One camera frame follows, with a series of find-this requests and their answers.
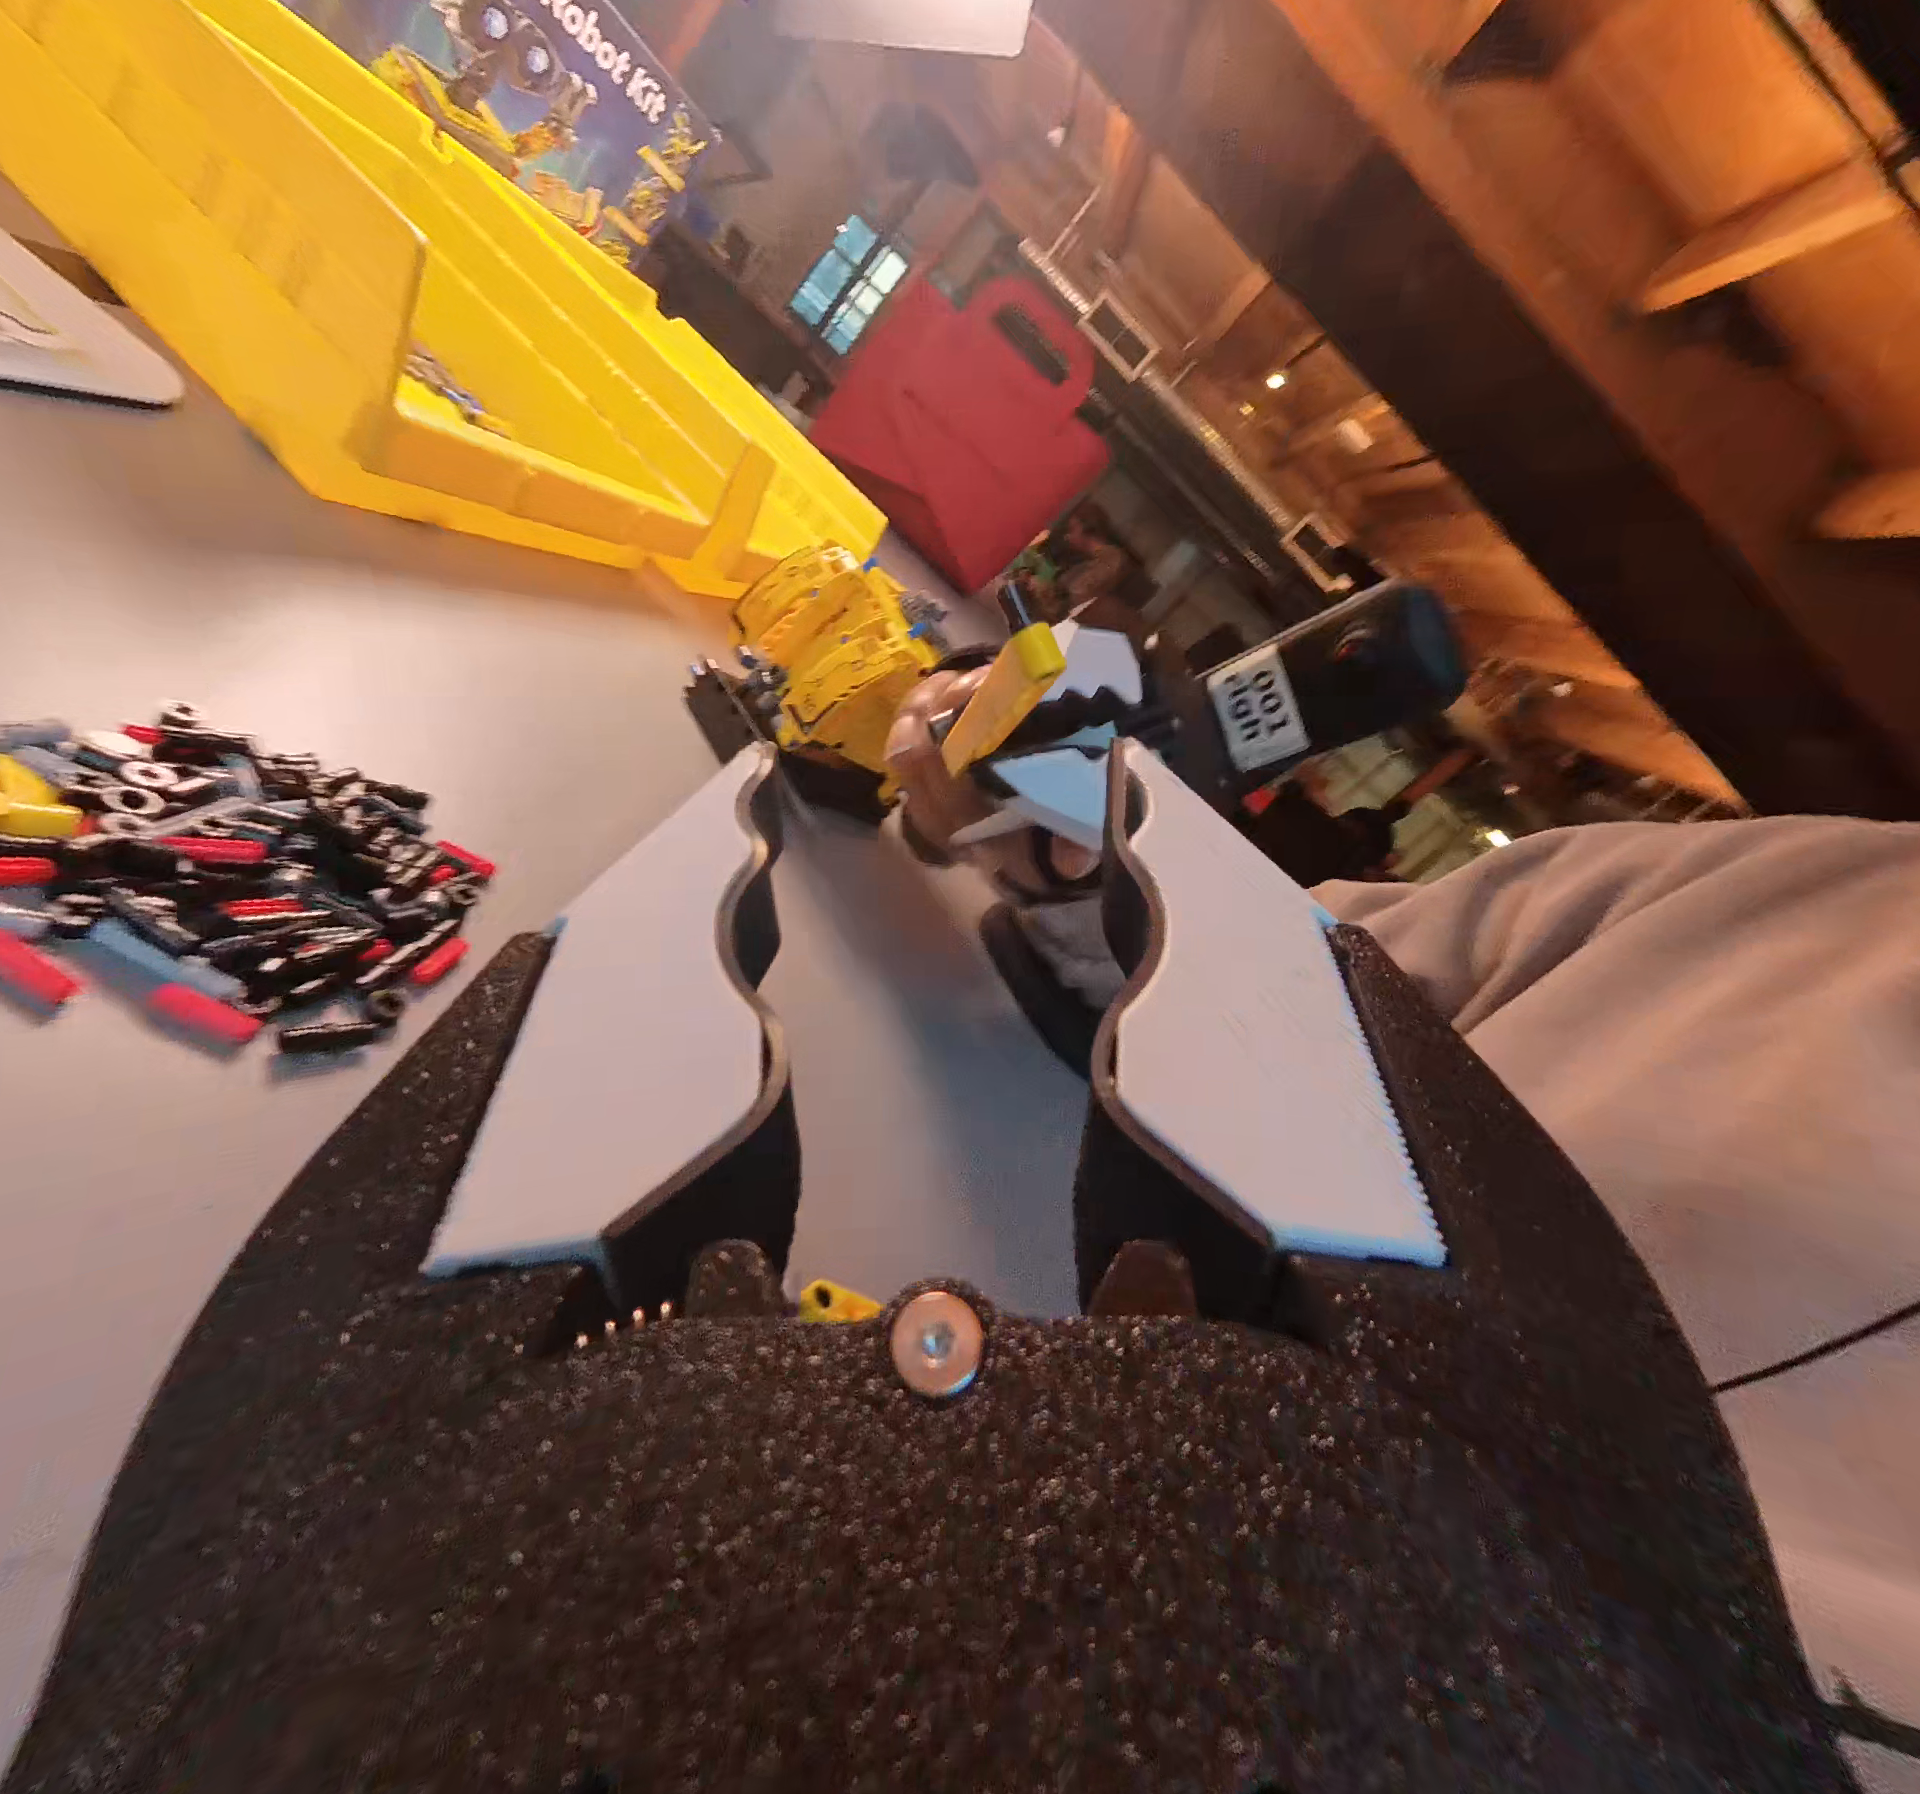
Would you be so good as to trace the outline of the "pile of black red pins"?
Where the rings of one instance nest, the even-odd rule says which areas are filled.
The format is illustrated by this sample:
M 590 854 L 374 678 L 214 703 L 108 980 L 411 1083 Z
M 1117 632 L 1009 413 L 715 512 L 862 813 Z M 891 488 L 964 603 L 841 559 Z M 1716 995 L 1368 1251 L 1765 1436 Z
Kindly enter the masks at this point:
M 3 995 L 42 1023 L 83 974 L 158 1032 L 294 1064 L 386 1044 L 469 957 L 496 865 L 420 788 L 167 703 L 3 726 Z

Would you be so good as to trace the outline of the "yellow bin with divider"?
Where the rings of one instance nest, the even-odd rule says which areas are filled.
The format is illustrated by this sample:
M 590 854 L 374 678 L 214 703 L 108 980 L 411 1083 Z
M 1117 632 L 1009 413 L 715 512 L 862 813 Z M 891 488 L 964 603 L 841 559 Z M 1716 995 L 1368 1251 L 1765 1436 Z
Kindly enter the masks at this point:
M 541 214 L 273 0 L 5 0 L 5 174 L 317 498 L 732 597 L 774 455 L 701 445 Z

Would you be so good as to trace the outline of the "yellow block robot model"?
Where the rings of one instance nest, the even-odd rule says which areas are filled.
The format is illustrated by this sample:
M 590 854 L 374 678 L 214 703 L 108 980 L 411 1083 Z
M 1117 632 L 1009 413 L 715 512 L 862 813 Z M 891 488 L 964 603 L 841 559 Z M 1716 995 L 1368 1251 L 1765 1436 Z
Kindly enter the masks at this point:
M 947 657 L 947 606 L 839 545 L 779 559 L 732 609 L 732 659 L 692 665 L 684 703 L 717 761 L 774 746 L 809 803 L 880 824 L 897 800 L 886 746 Z

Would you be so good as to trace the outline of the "heap of assorted small parts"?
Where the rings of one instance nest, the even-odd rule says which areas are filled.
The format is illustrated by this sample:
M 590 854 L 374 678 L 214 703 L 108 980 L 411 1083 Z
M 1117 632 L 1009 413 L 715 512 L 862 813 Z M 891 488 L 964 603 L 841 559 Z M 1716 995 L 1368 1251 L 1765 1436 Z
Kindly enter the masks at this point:
M 493 439 L 516 439 L 513 424 L 493 413 L 427 343 L 413 341 L 410 345 L 399 374 L 398 399 L 440 421 Z

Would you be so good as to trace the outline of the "white wooden book stand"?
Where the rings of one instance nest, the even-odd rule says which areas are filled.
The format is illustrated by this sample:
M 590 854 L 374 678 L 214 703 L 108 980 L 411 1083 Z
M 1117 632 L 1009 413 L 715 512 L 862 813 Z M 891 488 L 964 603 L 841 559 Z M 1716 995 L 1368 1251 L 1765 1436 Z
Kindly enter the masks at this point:
M 3 235 L 3 384 L 141 409 L 188 393 L 178 370 L 12 233 Z

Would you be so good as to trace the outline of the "dark blue toy box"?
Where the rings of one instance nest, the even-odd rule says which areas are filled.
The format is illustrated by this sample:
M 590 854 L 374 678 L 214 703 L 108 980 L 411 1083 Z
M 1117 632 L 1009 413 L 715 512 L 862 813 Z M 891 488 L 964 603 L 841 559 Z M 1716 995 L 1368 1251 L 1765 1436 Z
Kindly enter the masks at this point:
M 717 136 L 612 0 L 276 2 L 629 271 Z

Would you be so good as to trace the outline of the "red felt bag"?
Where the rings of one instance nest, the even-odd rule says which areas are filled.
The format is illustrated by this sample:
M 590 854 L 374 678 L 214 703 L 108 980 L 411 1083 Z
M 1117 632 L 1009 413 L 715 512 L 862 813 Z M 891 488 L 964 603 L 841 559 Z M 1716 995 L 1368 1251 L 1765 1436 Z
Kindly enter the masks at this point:
M 810 437 L 973 597 L 1107 473 L 1092 391 L 1093 345 L 1044 286 L 1000 274 L 958 303 L 917 280 L 855 345 Z

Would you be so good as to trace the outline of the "long yellow perforated beam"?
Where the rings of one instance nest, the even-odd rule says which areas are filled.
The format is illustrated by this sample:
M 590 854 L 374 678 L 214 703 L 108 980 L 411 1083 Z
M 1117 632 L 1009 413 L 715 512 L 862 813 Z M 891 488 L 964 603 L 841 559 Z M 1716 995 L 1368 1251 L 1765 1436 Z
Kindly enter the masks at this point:
M 1066 655 L 1054 625 L 1015 632 L 993 660 L 971 670 L 923 678 L 900 703 L 883 741 L 883 789 L 902 797 L 917 775 L 968 779 L 1044 703 Z

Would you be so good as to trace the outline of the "metal air duct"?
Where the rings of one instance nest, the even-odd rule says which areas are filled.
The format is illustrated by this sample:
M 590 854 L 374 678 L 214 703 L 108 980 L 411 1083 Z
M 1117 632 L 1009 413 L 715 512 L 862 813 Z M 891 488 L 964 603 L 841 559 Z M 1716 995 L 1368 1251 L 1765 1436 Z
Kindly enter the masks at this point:
M 1083 310 L 1102 288 L 1115 291 L 1105 284 L 1096 288 L 1079 284 L 1063 257 L 1031 237 L 1021 238 L 1018 255 L 1021 268 L 1066 307 L 1069 322 L 1085 339 L 1079 326 Z M 1102 413 L 1100 430 L 1110 437 L 1120 457 L 1143 464 L 1156 480 L 1163 481 L 1176 502 L 1249 577 L 1275 592 L 1306 597 L 1312 606 L 1343 600 L 1377 580 L 1365 561 L 1349 554 L 1356 590 L 1336 599 L 1324 594 L 1288 559 L 1282 545 L 1282 534 L 1292 519 L 1312 510 L 1286 502 L 1271 491 L 1242 462 L 1231 439 L 1182 397 L 1163 367 L 1163 351 L 1150 374 L 1127 384 L 1097 354 L 1093 343 L 1089 345 L 1096 365 L 1093 402 Z

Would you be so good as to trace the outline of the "person's right forearm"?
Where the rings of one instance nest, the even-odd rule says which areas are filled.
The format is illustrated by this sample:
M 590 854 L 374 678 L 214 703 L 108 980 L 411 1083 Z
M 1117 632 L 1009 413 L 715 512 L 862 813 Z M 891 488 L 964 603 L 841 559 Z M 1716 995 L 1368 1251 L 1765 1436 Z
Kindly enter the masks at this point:
M 1792 1050 L 1916 1074 L 1912 820 L 1575 824 L 1425 886 L 1333 878 L 1312 897 L 1365 929 L 1481 1059 L 1525 1076 Z

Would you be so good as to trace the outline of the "grey desk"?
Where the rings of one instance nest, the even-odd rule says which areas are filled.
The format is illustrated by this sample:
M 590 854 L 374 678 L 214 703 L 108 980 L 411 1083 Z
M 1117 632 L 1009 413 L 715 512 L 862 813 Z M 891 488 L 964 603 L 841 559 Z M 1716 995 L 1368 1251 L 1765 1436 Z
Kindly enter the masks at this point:
M 496 865 L 479 964 L 547 926 L 714 771 L 682 703 L 723 610 L 670 582 L 315 501 L 191 380 L 168 411 L 3 399 L 5 721 L 139 722 L 194 703 L 274 747 L 420 788 Z M 1083 1088 L 975 941 L 973 870 L 801 807 L 768 993 L 797 1050 L 792 1280 L 886 1296 L 964 1277 L 1075 1309 Z M 246 1237 L 386 1048 L 284 1069 L 156 1031 L 80 952 L 48 1018 L 5 1002 L 5 1749 L 149 1395 Z

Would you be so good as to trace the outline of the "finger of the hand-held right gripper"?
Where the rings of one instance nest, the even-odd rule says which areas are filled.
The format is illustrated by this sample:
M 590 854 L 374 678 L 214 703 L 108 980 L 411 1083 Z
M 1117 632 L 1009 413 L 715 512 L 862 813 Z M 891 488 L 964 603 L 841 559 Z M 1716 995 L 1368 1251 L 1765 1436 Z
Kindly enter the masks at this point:
M 982 846 L 1039 829 L 1100 852 L 1107 820 L 1110 747 L 1039 747 L 975 761 L 968 779 L 991 809 L 954 832 L 954 846 Z
M 1048 708 L 1064 719 L 1122 719 L 1145 704 L 1142 657 L 1124 632 L 1061 622 L 1051 638 L 1064 665 L 1046 690 Z

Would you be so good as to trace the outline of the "person's grey hoodie torso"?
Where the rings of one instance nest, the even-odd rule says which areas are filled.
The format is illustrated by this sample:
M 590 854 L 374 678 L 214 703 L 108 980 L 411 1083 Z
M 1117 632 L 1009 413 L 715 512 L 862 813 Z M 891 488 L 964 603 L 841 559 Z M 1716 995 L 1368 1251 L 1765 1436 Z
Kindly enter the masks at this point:
M 1500 1069 L 1676 1309 L 1843 1755 L 1916 1790 L 1916 1074 L 1864 1050 Z

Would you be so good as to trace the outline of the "yellow plastic bin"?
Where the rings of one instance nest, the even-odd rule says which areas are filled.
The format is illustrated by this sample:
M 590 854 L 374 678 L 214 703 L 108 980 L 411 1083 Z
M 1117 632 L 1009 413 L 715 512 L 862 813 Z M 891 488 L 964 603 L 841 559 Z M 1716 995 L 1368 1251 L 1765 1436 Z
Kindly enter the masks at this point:
M 883 518 L 636 275 L 274 0 L 96 0 L 156 99 L 108 111 L 214 235 L 226 295 L 136 310 L 309 493 L 730 594 Z M 516 439 L 398 399 L 427 343 Z

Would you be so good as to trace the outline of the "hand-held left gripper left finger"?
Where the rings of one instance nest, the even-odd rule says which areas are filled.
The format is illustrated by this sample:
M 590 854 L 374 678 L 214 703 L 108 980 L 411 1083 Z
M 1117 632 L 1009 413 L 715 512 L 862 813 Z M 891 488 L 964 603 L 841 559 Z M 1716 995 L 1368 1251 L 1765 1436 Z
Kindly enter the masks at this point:
M 801 1213 L 792 1056 L 763 983 L 782 948 L 777 761 L 732 756 L 549 930 L 422 1275 L 583 1268 L 615 1317 L 692 1306 L 703 1254 L 782 1303 Z

